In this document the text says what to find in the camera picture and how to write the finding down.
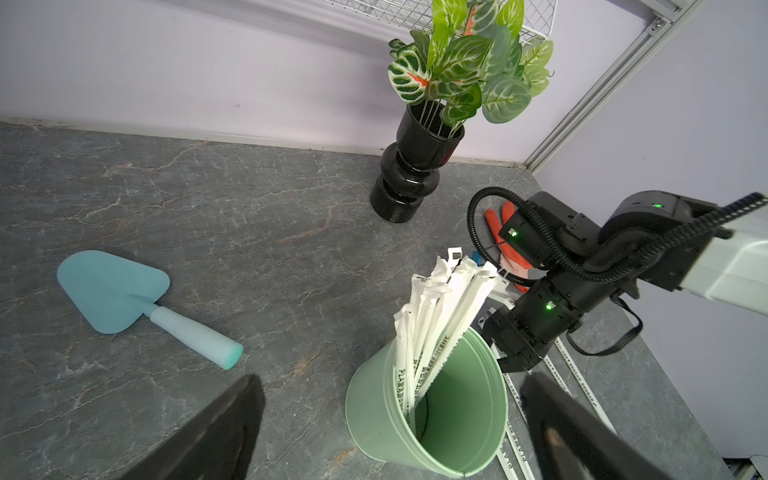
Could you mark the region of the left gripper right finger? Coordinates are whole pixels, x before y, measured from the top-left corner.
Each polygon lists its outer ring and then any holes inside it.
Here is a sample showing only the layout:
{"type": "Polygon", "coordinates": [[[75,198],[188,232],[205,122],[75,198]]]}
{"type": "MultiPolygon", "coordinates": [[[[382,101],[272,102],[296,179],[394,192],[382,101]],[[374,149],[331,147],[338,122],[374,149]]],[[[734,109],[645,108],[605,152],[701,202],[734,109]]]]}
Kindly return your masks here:
{"type": "Polygon", "coordinates": [[[545,375],[529,375],[520,397],[544,479],[669,477],[545,375]]]}

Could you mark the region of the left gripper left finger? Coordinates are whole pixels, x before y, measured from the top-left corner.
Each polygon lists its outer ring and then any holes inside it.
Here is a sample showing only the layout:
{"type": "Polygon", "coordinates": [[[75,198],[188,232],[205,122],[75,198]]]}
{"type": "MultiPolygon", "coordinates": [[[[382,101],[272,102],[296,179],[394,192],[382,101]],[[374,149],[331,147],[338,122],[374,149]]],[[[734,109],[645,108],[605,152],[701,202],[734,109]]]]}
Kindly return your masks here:
{"type": "Polygon", "coordinates": [[[244,479],[265,409],[260,378],[248,374],[134,465],[124,479],[244,479]]]}

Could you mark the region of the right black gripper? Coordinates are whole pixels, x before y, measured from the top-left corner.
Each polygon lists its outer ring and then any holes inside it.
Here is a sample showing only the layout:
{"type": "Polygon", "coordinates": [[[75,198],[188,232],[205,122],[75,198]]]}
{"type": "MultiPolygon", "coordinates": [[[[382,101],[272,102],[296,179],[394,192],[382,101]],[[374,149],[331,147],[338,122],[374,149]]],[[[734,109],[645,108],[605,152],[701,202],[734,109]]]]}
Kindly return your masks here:
{"type": "Polygon", "coordinates": [[[533,369],[554,340],[580,322],[600,303],[600,285],[574,278],[543,278],[524,293],[512,309],[490,314],[481,336],[503,354],[503,373],[533,369]]]}

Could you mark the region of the white straw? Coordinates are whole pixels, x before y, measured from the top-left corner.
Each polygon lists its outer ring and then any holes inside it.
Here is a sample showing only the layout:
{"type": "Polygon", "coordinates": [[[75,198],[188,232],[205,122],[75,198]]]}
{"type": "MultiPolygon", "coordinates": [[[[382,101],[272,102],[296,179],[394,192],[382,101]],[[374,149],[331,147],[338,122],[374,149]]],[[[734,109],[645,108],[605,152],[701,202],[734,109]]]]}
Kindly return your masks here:
{"type": "Polygon", "coordinates": [[[559,385],[559,387],[568,395],[571,395],[571,391],[569,390],[567,384],[565,383],[564,379],[560,375],[559,371],[555,367],[554,363],[550,359],[548,355],[545,355],[543,357],[544,364],[549,371],[549,373],[552,375],[555,382],[559,385]]]}
{"type": "Polygon", "coordinates": [[[613,433],[616,433],[615,427],[613,423],[608,418],[604,408],[599,403],[598,399],[596,398],[593,390],[587,383],[586,379],[582,375],[581,371],[579,370],[578,366],[576,365],[573,357],[570,355],[568,349],[565,347],[564,343],[560,338],[557,338],[555,340],[555,347],[557,348],[560,355],[563,357],[566,365],[568,366],[569,370],[571,371],[571,374],[575,381],[580,386],[582,392],[584,393],[586,399],[589,401],[591,407],[593,408],[595,414],[597,417],[601,420],[601,422],[613,433]]]}
{"type": "MultiPolygon", "coordinates": [[[[521,414],[521,416],[524,418],[525,415],[522,412],[522,406],[521,406],[521,399],[519,397],[518,391],[516,387],[513,384],[513,381],[511,379],[511,376],[507,373],[503,373],[502,377],[505,380],[507,390],[511,394],[512,399],[514,400],[514,403],[518,409],[518,412],[521,414]]],[[[515,430],[513,429],[512,423],[510,419],[506,420],[506,434],[507,438],[512,446],[515,458],[517,460],[518,466],[523,474],[523,477],[526,480],[535,480],[535,475],[533,473],[533,470],[528,462],[528,456],[526,455],[523,446],[520,442],[520,439],[518,435],[516,434],[515,430]]]]}

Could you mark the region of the green cylindrical storage cup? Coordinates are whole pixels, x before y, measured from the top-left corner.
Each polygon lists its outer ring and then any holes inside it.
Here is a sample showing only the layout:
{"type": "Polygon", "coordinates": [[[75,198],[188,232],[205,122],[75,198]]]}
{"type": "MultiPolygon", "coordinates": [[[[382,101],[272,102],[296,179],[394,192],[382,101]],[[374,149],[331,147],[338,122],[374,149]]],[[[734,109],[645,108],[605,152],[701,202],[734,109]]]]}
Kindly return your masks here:
{"type": "Polygon", "coordinates": [[[397,395],[395,343],[353,375],[345,398],[351,438],[366,456],[453,479],[481,472],[505,436],[508,396],[497,360],[469,329],[416,409],[411,428],[397,395]]]}

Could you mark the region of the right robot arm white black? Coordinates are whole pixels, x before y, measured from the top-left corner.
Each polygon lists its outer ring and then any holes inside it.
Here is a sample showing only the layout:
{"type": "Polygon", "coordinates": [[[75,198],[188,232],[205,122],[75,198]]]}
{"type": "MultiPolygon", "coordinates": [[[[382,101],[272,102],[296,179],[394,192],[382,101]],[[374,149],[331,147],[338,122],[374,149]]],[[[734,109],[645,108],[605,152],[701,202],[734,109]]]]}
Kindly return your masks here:
{"type": "Polygon", "coordinates": [[[496,196],[516,208],[499,229],[500,242],[512,247],[534,268],[526,279],[500,268],[503,277],[527,287],[514,307],[494,313],[481,328],[485,341],[503,354],[502,372],[529,371],[543,360],[554,341],[578,330],[583,316],[606,299],[625,308],[623,294],[638,298],[638,281],[674,291],[683,287],[704,251],[717,240],[731,240],[727,223],[767,204],[751,193],[725,206],[652,190],[626,198],[609,220],[598,226],[554,196],[540,191],[529,199],[502,187],[486,187],[470,200],[470,239],[484,260],[475,225],[476,209],[496,196]]]}

